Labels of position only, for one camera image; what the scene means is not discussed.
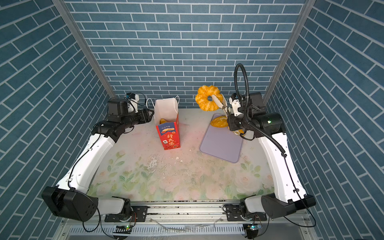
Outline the long seeded bread loaf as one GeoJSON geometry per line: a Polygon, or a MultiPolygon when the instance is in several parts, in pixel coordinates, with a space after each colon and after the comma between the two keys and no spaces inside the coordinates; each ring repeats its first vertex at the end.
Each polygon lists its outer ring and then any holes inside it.
{"type": "Polygon", "coordinates": [[[226,116],[219,116],[211,120],[210,125],[215,128],[227,128],[228,122],[226,116]]]}

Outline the orange round bun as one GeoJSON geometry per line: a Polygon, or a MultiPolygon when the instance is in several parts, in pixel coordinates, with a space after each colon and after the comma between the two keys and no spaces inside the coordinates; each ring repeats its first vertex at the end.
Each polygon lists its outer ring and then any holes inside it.
{"type": "Polygon", "coordinates": [[[167,123],[167,122],[168,122],[167,120],[165,120],[165,119],[161,119],[161,120],[160,120],[160,125],[161,125],[161,124],[165,124],[165,123],[167,123]]]}

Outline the braided wreath bread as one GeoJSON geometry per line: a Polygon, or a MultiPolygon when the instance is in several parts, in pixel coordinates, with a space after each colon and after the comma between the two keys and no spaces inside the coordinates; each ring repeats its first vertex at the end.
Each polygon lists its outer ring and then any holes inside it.
{"type": "Polygon", "coordinates": [[[220,108],[213,100],[210,101],[208,99],[208,97],[212,96],[217,97],[220,103],[224,100],[224,96],[221,94],[220,90],[215,86],[204,85],[198,89],[198,94],[196,95],[195,100],[201,110],[206,112],[213,112],[220,108]]]}

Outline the red white paper bag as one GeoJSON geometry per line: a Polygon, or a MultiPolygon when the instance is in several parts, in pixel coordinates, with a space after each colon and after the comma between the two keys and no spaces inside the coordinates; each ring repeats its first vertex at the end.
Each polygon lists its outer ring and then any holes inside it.
{"type": "Polygon", "coordinates": [[[146,107],[154,107],[155,126],[164,150],[177,149],[181,147],[180,128],[179,128],[179,96],[146,100],[146,107]],[[160,125],[160,120],[168,122],[160,125]]]}

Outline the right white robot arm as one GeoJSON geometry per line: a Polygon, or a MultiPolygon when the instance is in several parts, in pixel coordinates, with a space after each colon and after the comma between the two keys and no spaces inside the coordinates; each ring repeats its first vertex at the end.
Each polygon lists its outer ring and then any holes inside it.
{"type": "Polygon", "coordinates": [[[227,122],[231,131],[254,133],[254,139],[258,140],[266,154],[274,181],[273,193],[241,199],[239,207],[244,218],[254,219],[259,213],[271,219],[286,218],[316,205],[315,197],[306,192],[296,173],[280,114],[255,115],[251,119],[244,114],[231,114],[227,122]]]}

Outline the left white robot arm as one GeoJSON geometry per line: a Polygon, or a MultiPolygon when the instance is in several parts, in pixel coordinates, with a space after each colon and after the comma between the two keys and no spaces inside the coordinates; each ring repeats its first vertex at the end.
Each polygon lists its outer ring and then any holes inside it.
{"type": "Polygon", "coordinates": [[[151,122],[154,111],[137,110],[95,124],[86,148],[54,187],[45,187],[42,198],[56,217],[86,222],[94,216],[111,215],[117,221],[132,219],[129,199],[88,196],[91,181],[108,151],[128,128],[151,122]]]}

